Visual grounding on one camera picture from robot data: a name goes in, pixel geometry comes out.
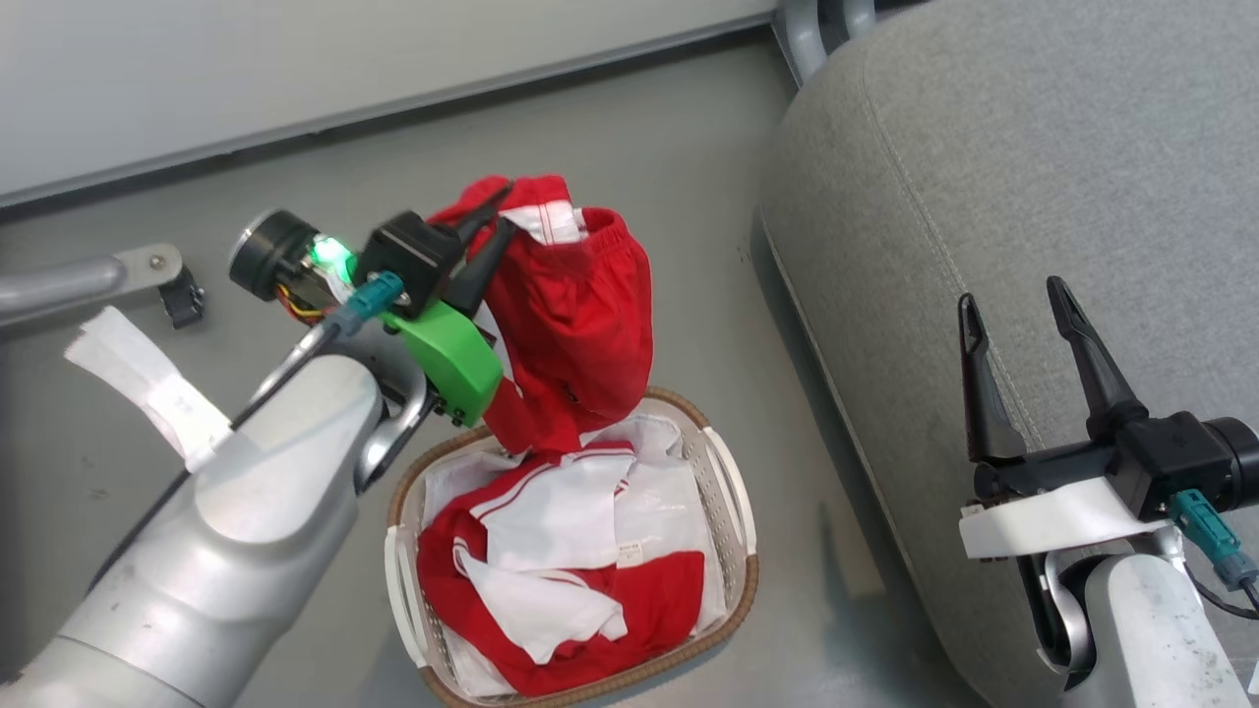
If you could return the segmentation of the grey metal frame leg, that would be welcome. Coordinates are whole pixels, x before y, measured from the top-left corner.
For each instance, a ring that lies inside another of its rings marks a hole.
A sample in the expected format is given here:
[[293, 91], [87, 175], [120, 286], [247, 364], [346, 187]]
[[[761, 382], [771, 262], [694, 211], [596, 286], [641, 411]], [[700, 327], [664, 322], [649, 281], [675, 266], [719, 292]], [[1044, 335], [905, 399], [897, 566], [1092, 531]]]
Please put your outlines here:
[[797, 86], [878, 23], [878, 0], [778, 0], [772, 28]]

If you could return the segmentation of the small black clip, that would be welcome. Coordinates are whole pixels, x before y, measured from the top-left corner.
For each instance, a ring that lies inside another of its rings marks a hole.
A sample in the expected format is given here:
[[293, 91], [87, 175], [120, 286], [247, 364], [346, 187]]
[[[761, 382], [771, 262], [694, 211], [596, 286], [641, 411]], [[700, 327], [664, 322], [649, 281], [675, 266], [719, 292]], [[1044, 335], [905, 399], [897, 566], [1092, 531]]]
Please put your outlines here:
[[193, 276], [193, 270], [188, 265], [180, 270], [171, 281], [157, 286], [157, 296], [162, 302], [175, 330], [189, 328], [203, 321], [206, 316], [206, 292], [199, 286]]

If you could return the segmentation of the red white striped sports jersey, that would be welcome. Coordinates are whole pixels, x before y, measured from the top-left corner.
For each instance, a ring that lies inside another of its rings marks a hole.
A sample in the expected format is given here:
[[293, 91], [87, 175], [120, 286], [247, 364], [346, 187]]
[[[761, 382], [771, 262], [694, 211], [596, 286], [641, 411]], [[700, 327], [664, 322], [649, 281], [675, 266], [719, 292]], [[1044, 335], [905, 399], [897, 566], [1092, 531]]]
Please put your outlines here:
[[697, 620], [701, 552], [617, 568], [614, 496], [641, 454], [597, 441], [531, 454], [447, 501], [417, 539], [427, 603], [472, 651], [477, 685], [548, 695], [679, 648]]

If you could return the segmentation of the white fabric basket liner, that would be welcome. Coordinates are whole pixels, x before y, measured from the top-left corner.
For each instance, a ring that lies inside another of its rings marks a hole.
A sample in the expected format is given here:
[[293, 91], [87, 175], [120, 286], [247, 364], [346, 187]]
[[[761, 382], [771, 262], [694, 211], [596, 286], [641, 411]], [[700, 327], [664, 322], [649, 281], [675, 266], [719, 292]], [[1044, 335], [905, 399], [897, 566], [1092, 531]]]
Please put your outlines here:
[[[597, 441], [630, 441], [641, 454], [671, 454], [671, 456], [684, 460], [681, 456], [681, 432], [679, 425], [648, 414], [635, 413], [630, 418], [608, 427], [608, 430], [580, 436], [580, 448], [585, 448], [590, 443], [597, 443]], [[468, 493], [468, 490], [481, 488], [496, 472], [512, 469], [529, 456], [531, 454], [507, 454], [507, 457], [499, 459], [495, 454], [473, 452], [437, 466], [426, 485], [428, 509], [422, 517], [421, 532], [428, 522], [436, 518], [436, 511], [439, 511], [447, 501], [452, 501], [453, 498], [458, 498], [458, 495]], [[512, 693], [507, 687], [478, 687], [480, 673], [471, 665], [472, 651], [460, 649], [457, 641], [454, 641], [454, 632], [449, 631], [448, 627], [444, 627], [444, 631], [449, 632], [449, 653], [454, 661], [454, 675], [465, 682], [466, 688], [473, 695]]]

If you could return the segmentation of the white wicker-rimmed laundry basket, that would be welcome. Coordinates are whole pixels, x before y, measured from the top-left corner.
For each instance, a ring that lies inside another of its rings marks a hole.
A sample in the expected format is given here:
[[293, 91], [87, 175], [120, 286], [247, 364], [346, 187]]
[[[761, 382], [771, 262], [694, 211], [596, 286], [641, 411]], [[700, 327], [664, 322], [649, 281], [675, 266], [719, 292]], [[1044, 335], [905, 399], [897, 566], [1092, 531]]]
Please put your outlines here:
[[681, 456], [697, 482], [709, 535], [720, 564], [719, 577], [726, 601], [720, 621], [697, 632], [680, 648], [628, 671], [562, 693], [528, 698], [515, 693], [473, 695], [454, 673], [449, 632], [444, 631], [424, 598], [415, 569], [417, 539], [427, 511], [426, 485], [437, 466], [473, 452], [507, 457], [488, 430], [480, 427], [429, 448], [405, 470], [392, 494], [384, 537], [384, 583], [390, 593], [392, 617], [405, 655], [418, 669], [428, 690], [444, 708], [574, 708], [584, 702], [616, 702], [624, 693], [641, 693], [706, 660], [723, 648], [750, 614], [759, 583], [755, 524], [752, 503], [737, 460], [705, 414], [686, 398], [650, 385], [635, 413], [679, 425]]

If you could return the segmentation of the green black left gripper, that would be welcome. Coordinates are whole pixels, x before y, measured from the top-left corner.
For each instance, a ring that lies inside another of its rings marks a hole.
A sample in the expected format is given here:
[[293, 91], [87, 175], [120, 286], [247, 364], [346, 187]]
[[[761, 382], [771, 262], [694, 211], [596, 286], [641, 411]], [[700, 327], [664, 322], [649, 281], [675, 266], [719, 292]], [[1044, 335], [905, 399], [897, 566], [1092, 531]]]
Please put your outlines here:
[[499, 333], [476, 317], [517, 231], [512, 220], [499, 218], [512, 188], [515, 183], [504, 181], [477, 205], [458, 203], [460, 213], [431, 215], [429, 224], [466, 251], [444, 294], [433, 296], [414, 320], [392, 312], [397, 301], [405, 301], [395, 273], [370, 273], [366, 283], [354, 285], [364, 246], [350, 248], [291, 210], [271, 210], [243, 229], [232, 251], [232, 278], [257, 299], [278, 302], [297, 323], [334, 323], [340, 344], [380, 334], [387, 350], [402, 358], [394, 380], [379, 375], [383, 385], [403, 397], [410, 391], [405, 377], [419, 375], [418, 389], [436, 411], [468, 427], [487, 411], [504, 379], [504, 363], [494, 350]]

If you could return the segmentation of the white paper tag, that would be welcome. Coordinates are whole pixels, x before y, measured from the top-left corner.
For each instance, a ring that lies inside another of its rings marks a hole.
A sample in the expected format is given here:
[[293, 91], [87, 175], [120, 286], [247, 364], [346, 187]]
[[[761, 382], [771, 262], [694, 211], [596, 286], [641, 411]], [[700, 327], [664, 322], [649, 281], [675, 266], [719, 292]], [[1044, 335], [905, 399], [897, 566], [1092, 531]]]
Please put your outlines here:
[[190, 474], [232, 435], [229, 418], [112, 305], [82, 323], [64, 358], [138, 407]]

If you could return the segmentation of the red shorts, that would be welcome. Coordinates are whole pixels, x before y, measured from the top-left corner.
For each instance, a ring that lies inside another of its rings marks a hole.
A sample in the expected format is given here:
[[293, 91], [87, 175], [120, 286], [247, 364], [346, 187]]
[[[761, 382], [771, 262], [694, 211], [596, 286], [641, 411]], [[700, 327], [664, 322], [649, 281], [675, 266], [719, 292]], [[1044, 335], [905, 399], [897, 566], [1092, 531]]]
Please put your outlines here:
[[637, 407], [655, 354], [648, 257], [624, 217], [577, 207], [555, 174], [499, 207], [515, 227], [485, 295], [510, 367], [483, 416], [511, 454], [570, 454]]

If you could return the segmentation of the grey metal rail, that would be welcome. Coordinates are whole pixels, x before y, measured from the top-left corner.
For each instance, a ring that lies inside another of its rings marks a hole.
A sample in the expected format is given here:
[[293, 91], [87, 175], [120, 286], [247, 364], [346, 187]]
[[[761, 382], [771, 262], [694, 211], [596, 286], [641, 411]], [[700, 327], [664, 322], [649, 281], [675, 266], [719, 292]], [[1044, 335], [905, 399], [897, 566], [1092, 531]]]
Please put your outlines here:
[[195, 285], [193, 270], [179, 249], [167, 243], [21, 272], [0, 270], [0, 328], [53, 317], [144, 290], [166, 299], [181, 285]]

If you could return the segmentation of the plain white garment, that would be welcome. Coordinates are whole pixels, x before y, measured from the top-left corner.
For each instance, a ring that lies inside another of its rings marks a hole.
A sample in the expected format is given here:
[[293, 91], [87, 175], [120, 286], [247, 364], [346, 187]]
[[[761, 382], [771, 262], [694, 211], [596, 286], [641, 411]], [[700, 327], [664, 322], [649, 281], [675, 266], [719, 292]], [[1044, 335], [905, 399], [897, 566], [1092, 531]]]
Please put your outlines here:
[[637, 461], [613, 501], [617, 568], [630, 568], [679, 552], [701, 552], [704, 588], [697, 637], [726, 616], [724, 573], [695, 476], [682, 460]]

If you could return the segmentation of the grey baseboard strip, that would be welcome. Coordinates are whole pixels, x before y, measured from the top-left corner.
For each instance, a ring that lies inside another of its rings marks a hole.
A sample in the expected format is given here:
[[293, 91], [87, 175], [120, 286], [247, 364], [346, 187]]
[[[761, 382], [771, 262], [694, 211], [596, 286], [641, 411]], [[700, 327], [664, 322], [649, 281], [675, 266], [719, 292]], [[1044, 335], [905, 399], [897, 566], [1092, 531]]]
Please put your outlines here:
[[765, 26], [777, 0], [0, 0], [0, 209]]

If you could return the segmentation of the grey fabric sofa seat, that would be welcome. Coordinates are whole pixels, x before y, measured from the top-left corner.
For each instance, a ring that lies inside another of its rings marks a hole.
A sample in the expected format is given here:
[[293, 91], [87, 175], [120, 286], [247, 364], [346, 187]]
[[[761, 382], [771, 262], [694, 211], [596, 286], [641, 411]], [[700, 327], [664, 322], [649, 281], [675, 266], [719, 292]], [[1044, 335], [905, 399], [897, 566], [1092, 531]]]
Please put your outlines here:
[[1012, 561], [968, 561], [957, 302], [1029, 448], [1087, 438], [1065, 278], [1155, 417], [1259, 435], [1259, 0], [928, 0], [796, 94], [760, 223], [932, 631], [1056, 708]]

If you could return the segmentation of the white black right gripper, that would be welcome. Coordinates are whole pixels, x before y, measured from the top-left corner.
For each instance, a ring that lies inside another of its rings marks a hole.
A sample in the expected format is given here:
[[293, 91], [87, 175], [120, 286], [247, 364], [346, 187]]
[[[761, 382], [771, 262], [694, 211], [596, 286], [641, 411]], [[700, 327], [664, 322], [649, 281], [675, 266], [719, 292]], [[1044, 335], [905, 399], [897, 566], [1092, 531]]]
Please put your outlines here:
[[[1065, 278], [1047, 278], [1047, 297], [1058, 334], [1073, 350], [1088, 406], [1089, 438], [1109, 441], [1128, 423], [1147, 420], [1149, 409]], [[961, 369], [967, 447], [977, 464], [976, 500], [963, 506], [959, 520], [968, 559], [1074, 551], [1170, 527], [1165, 518], [1141, 522], [1110, 486], [1107, 469], [1113, 447], [1074, 443], [1026, 454], [990, 367], [990, 333], [972, 294], [961, 296]]]

